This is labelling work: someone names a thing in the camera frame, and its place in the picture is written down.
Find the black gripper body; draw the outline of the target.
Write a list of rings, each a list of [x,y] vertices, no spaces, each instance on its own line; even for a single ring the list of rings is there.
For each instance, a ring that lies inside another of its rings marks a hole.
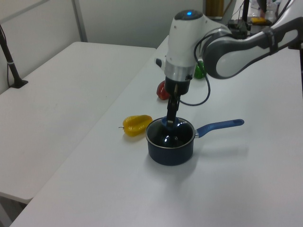
[[[164,88],[166,92],[171,96],[181,96],[188,92],[190,80],[187,81],[175,81],[168,77],[165,77]]]

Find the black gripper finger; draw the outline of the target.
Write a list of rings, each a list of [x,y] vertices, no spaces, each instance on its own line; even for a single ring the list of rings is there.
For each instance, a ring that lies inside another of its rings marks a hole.
[[[176,100],[173,96],[169,97],[167,106],[167,126],[173,126],[176,118]]]
[[[174,87],[174,109],[175,111],[178,111],[179,103],[180,103],[180,94],[179,94],[179,86],[178,84],[175,84]]]

